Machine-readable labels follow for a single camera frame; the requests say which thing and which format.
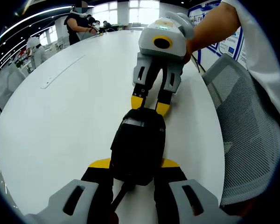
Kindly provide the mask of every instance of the person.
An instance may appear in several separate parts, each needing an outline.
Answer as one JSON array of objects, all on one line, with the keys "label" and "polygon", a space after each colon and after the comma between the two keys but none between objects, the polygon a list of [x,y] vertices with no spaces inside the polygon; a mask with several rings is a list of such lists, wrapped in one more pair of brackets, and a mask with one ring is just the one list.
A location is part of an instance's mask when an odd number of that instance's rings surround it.
[{"label": "person", "polygon": [[226,39],[240,26],[245,37],[246,67],[280,114],[280,66],[266,35],[238,1],[222,0],[195,26],[194,39],[187,40],[185,62],[190,60],[192,52]]},{"label": "person", "polygon": [[28,58],[30,56],[30,61],[33,69],[36,69],[39,65],[41,65],[48,59],[44,47],[41,45],[40,40],[36,36],[30,37],[28,39],[26,50],[26,57]]},{"label": "person", "polygon": [[96,20],[92,17],[92,15],[88,15],[87,16],[87,21],[88,21],[88,24],[93,24]]},{"label": "person", "polygon": [[78,32],[89,32],[91,34],[96,34],[95,29],[88,26],[86,21],[86,11],[88,10],[88,5],[85,1],[78,2],[72,8],[70,14],[64,21],[64,25],[66,25],[68,33],[69,33],[69,41],[70,45],[73,45],[80,41],[77,36]]},{"label": "person", "polygon": [[104,28],[106,28],[106,29],[109,29],[112,27],[112,25],[110,23],[108,23],[107,21],[104,21],[103,24],[104,24]]}]

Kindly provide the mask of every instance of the chair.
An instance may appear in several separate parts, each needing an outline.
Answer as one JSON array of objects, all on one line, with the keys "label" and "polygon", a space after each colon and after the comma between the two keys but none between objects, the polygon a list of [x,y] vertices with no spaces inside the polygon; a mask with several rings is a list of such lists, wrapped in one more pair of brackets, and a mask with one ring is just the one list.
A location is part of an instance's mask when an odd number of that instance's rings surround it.
[{"label": "chair", "polygon": [[225,153],[221,205],[263,193],[280,159],[280,127],[269,96],[227,54],[203,75],[219,118]]},{"label": "chair", "polygon": [[5,65],[0,71],[0,109],[3,110],[6,103],[24,81],[25,75],[14,63]]}]

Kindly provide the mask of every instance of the yellow ring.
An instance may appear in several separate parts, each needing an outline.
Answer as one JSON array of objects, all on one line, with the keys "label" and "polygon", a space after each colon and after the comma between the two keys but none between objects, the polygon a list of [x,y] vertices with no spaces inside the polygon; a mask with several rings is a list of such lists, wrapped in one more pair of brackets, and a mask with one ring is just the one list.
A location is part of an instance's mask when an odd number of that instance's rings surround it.
[{"label": "yellow ring", "polygon": [[155,41],[156,39],[164,39],[164,40],[168,41],[170,45],[169,45],[169,47],[168,47],[167,49],[171,48],[172,45],[173,45],[172,40],[171,40],[170,38],[166,37],[166,36],[155,36],[155,37],[153,38],[153,44],[154,44],[154,41]]}]

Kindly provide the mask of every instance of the gray plastic housing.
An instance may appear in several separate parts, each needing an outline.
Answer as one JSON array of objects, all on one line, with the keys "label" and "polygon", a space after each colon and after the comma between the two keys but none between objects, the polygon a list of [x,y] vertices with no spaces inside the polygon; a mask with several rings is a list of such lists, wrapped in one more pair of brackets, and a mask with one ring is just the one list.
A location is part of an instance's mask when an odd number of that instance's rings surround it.
[{"label": "gray plastic housing", "polygon": [[[144,55],[140,52],[137,54],[137,65],[134,68],[134,72],[133,72],[133,83],[145,85],[146,78],[149,75],[148,71],[152,62],[153,62],[152,56]],[[173,62],[167,62],[166,65],[167,65],[167,74],[163,74],[166,75],[166,83],[164,86],[164,90],[170,91],[172,93],[176,93],[182,81],[181,74],[182,74],[184,63],[183,61],[173,61]],[[144,67],[144,70],[141,79],[139,79],[139,74],[142,67]],[[170,84],[172,75],[174,75],[173,85]]]},{"label": "gray plastic housing", "polygon": [[[169,186],[177,204],[179,224],[232,224],[241,219],[238,216],[229,216],[222,211],[218,207],[217,198],[195,180],[171,182]],[[193,205],[184,190],[185,186],[191,187],[203,209],[203,212],[197,216],[194,215]]]},{"label": "gray plastic housing", "polygon": [[[80,187],[83,192],[77,202],[74,213],[70,216],[63,212],[65,204],[73,191]],[[93,196],[98,188],[98,183],[73,180],[49,199],[49,205],[37,215],[25,216],[29,224],[86,224],[89,208]]]}]

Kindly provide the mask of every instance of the table surface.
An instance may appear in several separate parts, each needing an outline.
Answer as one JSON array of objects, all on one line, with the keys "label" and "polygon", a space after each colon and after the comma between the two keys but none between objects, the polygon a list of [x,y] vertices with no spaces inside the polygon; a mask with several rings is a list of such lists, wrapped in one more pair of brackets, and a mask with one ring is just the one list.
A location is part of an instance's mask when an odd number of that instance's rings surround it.
[{"label": "table surface", "polygon": [[[115,133],[131,109],[140,34],[112,32],[58,52],[25,79],[6,104],[0,116],[0,169],[23,214],[38,213],[52,194],[80,179],[89,164],[111,157]],[[161,75],[146,107],[155,107],[160,85]],[[196,179],[220,202],[221,129],[192,62],[184,66],[165,121],[164,157],[179,163],[188,179]],[[121,184],[114,180],[114,197]],[[150,183],[128,193],[116,211],[120,223],[156,223],[153,191]]]}]

